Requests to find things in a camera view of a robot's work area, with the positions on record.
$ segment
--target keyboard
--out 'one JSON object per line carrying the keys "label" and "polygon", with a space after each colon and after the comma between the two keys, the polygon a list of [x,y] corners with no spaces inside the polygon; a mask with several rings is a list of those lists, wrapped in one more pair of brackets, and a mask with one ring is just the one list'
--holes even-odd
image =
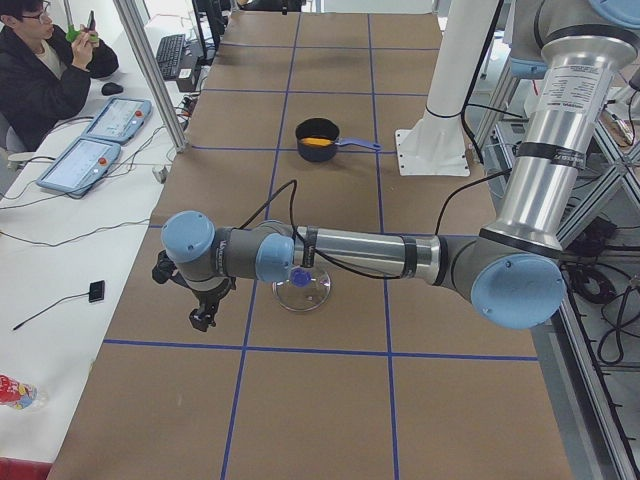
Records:
{"label": "keyboard", "polygon": [[164,80],[178,78],[185,40],[185,35],[182,33],[168,35],[160,40],[160,45],[156,52],[156,61]]}

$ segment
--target blue handle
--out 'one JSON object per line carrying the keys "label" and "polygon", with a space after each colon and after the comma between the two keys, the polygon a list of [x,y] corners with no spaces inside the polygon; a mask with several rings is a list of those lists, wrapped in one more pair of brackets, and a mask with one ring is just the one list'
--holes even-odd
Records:
{"label": "blue handle", "polygon": [[351,138],[351,137],[339,138],[334,143],[339,147],[343,147],[345,145],[358,145],[359,147],[369,148],[377,152],[382,150],[382,145],[380,145],[379,143],[367,142],[362,138]]}

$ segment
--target glasses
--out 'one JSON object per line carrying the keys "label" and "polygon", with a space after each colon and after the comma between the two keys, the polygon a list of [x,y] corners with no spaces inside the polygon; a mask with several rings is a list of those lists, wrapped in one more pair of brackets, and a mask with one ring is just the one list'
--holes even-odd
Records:
{"label": "glasses", "polygon": [[40,24],[44,24],[44,17],[51,18],[49,16],[50,6],[51,6],[51,3],[45,0],[44,2],[42,2],[42,12],[40,12],[38,15],[20,15],[20,17],[33,18],[34,20],[38,20]]}

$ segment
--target black hair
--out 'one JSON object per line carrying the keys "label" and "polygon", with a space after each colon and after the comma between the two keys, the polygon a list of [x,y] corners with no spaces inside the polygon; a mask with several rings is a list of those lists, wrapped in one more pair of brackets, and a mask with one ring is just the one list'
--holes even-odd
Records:
{"label": "black hair", "polygon": [[0,15],[22,18],[22,12],[37,12],[42,8],[42,0],[0,0]]}

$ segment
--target white shirt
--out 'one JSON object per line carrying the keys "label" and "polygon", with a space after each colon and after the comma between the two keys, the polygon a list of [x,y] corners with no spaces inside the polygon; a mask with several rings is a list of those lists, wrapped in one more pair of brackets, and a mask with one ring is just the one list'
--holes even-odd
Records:
{"label": "white shirt", "polygon": [[62,77],[62,72],[67,69],[67,66],[60,61],[60,58],[58,57],[56,51],[51,48],[49,44],[44,40],[42,41],[42,47],[44,48],[44,52],[36,53],[36,57],[38,57],[40,61],[42,61],[42,63],[49,67],[49,70],[51,70],[53,74],[58,77],[58,80],[60,80],[60,77]]}

